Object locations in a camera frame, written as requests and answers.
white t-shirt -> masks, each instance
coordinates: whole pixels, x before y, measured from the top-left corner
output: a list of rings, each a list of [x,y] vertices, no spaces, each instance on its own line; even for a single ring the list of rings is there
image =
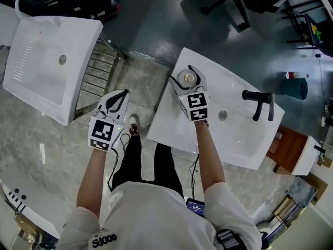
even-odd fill
[[[186,207],[174,190],[125,182],[112,192],[116,202],[100,227],[94,213],[77,207],[69,217],[57,250],[67,249],[223,249],[216,232],[239,234],[248,250],[261,249],[253,220],[225,183],[204,193],[204,216]]]

device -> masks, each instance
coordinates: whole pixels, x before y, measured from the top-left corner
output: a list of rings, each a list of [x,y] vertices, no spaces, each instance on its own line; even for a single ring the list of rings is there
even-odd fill
[[[210,98],[207,91],[207,79],[200,70],[189,65],[182,70],[176,80],[173,76],[169,81],[178,96],[181,110],[189,121],[206,120]]]
[[[198,200],[195,200],[192,198],[188,198],[186,201],[186,206],[189,210],[191,210],[195,214],[202,216],[204,218],[204,215],[203,215],[204,202],[201,202],[201,201],[198,201]]]
[[[130,100],[128,90],[104,95],[89,120],[89,146],[109,152],[124,129],[124,117]]]

white pipe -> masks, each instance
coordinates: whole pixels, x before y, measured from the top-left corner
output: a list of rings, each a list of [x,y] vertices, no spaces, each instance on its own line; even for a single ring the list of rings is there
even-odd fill
[[[30,17],[27,17],[25,16],[24,14],[22,14],[22,12],[20,11],[20,8],[19,8],[19,0],[15,0],[15,12],[16,12],[16,15],[20,18],[20,19],[24,19],[24,20],[27,20],[31,23],[34,23],[38,26],[42,26],[44,25],[43,22],[40,22],[40,21],[37,21],[37,20],[34,20]]]

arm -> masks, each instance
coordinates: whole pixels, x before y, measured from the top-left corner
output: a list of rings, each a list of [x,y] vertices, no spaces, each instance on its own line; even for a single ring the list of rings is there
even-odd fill
[[[200,155],[200,175],[203,192],[210,186],[224,181],[224,172],[212,136],[204,121],[194,122]]]
[[[98,218],[103,193],[105,158],[106,152],[93,150],[76,199],[77,207],[90,210]]]
[[[208,126],[195,122],[204,191],[204,216],[216,228],[239,234],[248,250],[261,248],[261,235],[248,213],[224,183],[224,172]]]

sink drain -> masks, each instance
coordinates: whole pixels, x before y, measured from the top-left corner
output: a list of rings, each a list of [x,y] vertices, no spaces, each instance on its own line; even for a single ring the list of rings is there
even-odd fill
[[[65,64],[65,63],[66,63],[66,60],[67,60],[67,57],[66,57],[65,55],[61,55],[61,56],[59,57],[59,63],[60,63],[61,65]]]
[[[221,110],[218,114],[218,118],[219,118],[220,121],[225,120],[227,117],[228,117],[228,113],[224,109]]]

